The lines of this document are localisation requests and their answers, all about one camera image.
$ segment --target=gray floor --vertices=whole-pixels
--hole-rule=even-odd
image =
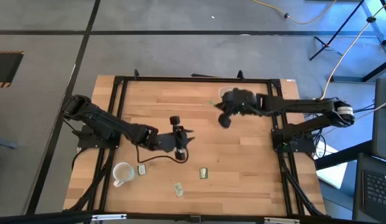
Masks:
[[[319,14],[329,4],[305,0],[265,2],[282,7],[301,21]],[[367,2],[372,12],[380,7],[376,0]],[[93,3],[93,0],[29,3],[0,0],[0,29],[84,30]],[[109,0],[102,1],[94,29],[336,30],[355,5],[338,2],[316,23],[299,26],[249,0]],[[344,30],[361,30],[365,18],[359,9]],[[384,12],[377,22],[386,35]],[[23,212],[81,39],[80,36],[0,36],[0,50],[26,51],[12,86],[0,89],[0,137],[20,145],[13,151],[0,147],[0,216]],[[343,52],[352,41],[353,37],[339,37],[332,46]],[[295,79],[300,96],[314,98],[321,95],[326,77],[339,60],[334,52],[323,52],[310,62],[308,58],[319,48],[312,37],[91,36],[73,93],[89,96],[97,75],[132,75],[134,69],[141,75],[179,77],[191,73],[235,77],[238,70],[243,70],[250,78]],[[384,61],[386,56],[378,40],[364,37],[353,46],[336,75],[365,75]],[[338,96],[354,108],[362,108],[372,103],[374,85],[332,83],[326,96]],[[371,133],[372,115],[369,115],[348,129],[334,130],[326,136],[326,141],[340,150],[370,139]],[[76,137],[65,126],[38,212],[61,211],[76,143]]]

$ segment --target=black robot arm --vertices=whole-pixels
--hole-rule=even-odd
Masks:
[[[189,130],[178,126],[179,117],[171,117],[172,133],[158,134],[158,129],[145,124],[131,124],[103,111],[91,103],[86,96],[74,95],[63,108],[63,116],[67,120],[83,121],[93,129],[99,138],[111,141],[117,133],[121,133],[132,144],[149,149],[150,151],[162,150],[171,152],[177,149],[186,149],[187,143],[192,139],[187,138]]]
[[[234,88],[226,92],[222,102],[215,105],[222,110],[219,123],[224,128],[230,126],[230,116],[235,114],[251,114],[257,116],[272,116],[281,113],[316,113],[322,114],[315,121],[296,125],[296,132],[315,131],[327,126],[348,127],[354,124],[352,107],[338,99],[323,100],[285,100],[280,96],[264,94],[254,95],[248,90]]]

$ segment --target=paper label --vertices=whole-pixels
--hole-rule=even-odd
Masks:
[[[139,175],[144,175],[144,174],[146,174],[146,166],[144,166],[144,165],[139,165],[139,166],[138,166],[138,174],[139,174]]]
[[[207,168],[200,168],[200,179],[208,178],[208,170]]]
[[[180,182],[174,184],[176,197],[180,197],[183,195],[182,184]]]
[[[337,113],[339,114],[339,115],[341,115],[341,114],[350,114],[350,115],[354,115],[354,112],[352,112],[352,111],[337,111]]]
[[[341,111],[341,110],[347,110],[347,111],[353,111],[351,107],[349,106],[340,106],[337,108],[338,111]]]

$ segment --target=white mug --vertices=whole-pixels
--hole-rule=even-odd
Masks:
[[[120,162],[114,166],[113,177],[116,179],[113,185],[119,187],[123,183],[135,178],[135,170],[127,162]]]

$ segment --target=wooden tabletop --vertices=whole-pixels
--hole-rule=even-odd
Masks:
[[[107,110],[114,76],[98,76],[92,102]],[[297,99],[294,80],[281,80],[283,96]],[[217,118],[220,88],[244,88],[267,94],[265,84],[203,82],[128,82],[122,119],[130,123],[154,126],[160,133],[172,131],[169,117],[178,115],[181,125],[194,130],[188,145],[189,160],[177,164],[169,159],[145,163],[146,175],[136,176],[121,187],[111,177],[105,210],[125,213],[166,213],[202,215],[286,215],[280,169],[273,151],[269,117],[233,116],[224,129]],[[289,123],[304,121],[302,114],[287,114]],[[165,152],[140,149],[140,159]],[[90,185],[98,150],[89,149],[75,162],[64,208],[69,208]],[[295,153],[299,183],[318,210],[325,213],[314,162],[303,153]],[[136,149],[124,137],[116,150],[113,166],[128,162],[135,170]],[[208,179],[199,178],[199,169],[208,168]],[[180,182],[184,195],[177,197],[174,184]],[[290,186],[293,211],[297,213]],[[98,208],[101,186],[96,194]]]

